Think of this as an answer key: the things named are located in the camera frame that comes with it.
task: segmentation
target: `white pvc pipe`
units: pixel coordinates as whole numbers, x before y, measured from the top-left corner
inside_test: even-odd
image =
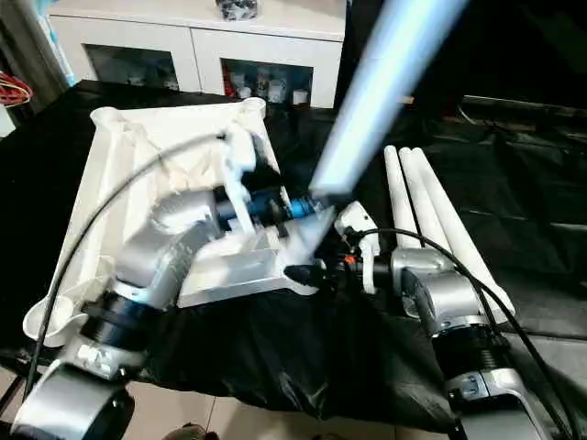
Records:
[[[400,229],[417,232],[415,228],[412,206],[405,189],[404,175],[400,167],[400,160],[397,157],[397,150],[393,145],[388,145],[383,151],[385,157],[385,172],[387,174],[387,186],[389,197],[392,201],[393,225]],[[399,248],[420,248],[420,240],[410,236],[398,234],[396,236]]]
[[[400,149],[400,161],[404,169],[407,189],[412,197],[415,219],[420,226],[420,232],[425,237],[436,241],[444,249],[450,249],[449,242],[444,235],[444,230],[434,210],[434,205],[428,197],[426,187],[422,182],[415,157],[409,148]]]
[[[385,2],[310,188],[348,193],[467,0]]]
[[[469,232],[467,232],[465,225],[460,220],[459,214],[445,193],[444,188],[442,188],[422,149],[415,148],[412,150],[412,157],[415,160],[415,165],[422,177],[422,182],[440,219],[452,253],[476,278],[487,284],[504,302],[510,312],[514,313],[515,308],[507,293],[495,283],[491,272],[487,269],[479,250],[475,247]],[[496,321],[505,321],[505,316],[495,301],[491,300],[491,298],[488,301]]]

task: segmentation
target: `light blue tube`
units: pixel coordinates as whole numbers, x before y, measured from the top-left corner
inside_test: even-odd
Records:
[[[467,0],[387,0],[310,185],[347,193],[356,185]]]

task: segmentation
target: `silver robotic arm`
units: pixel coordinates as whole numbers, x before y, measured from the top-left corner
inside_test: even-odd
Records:
[[[134,408],[125,385],[142,368],[195,252],[222,235],[212,192],[180,192],[161,200],[125,244],[104,293],[84,306],[88,321],[27,397],[12,433],[121,438]]]
[[[397,248],[393,291],[414,301],[458,416],[459,438],[549,440],[524,382],[507,358],[508,343],[480,314],[471,281],[434,249]]]

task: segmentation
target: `black tablecloth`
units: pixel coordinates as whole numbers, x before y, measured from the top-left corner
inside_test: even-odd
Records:
[[[222,96],[81,82],[0,143],[6,268],[0,357],[25,358],[26,310],[45,295],[101,106],[228,102]],[[309,182],[334,113],[268,109],[265,124],[291,193]],[[422,147],[523,327],[587,420],[587,159],[577,141],[552,143],[405,112],[386,139]],[[356,195],[379,226],[391,208],[380,153]],[[445,430],[442,377],[418,323],[383,293],[274,291],[173,311],[144,379],[231,395],[274,410],[335,414]],[[516,363],[546,392],[517,338]]]

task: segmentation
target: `cabinet door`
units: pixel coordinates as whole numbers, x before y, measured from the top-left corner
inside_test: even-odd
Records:
[[[188,27],[51,16],[78,80],[201,91]]]
[[[244,74],[255,95],[255,72],[262,71],[263,77],[283,79],[284,100],[295,101],[293,91],[307,89],[311,106],[329,108],[334,104],[341,42],[207,29],[192,29],[192,37],[206,93],[238,89]],[[238,84],[232,82],[235,76]]]

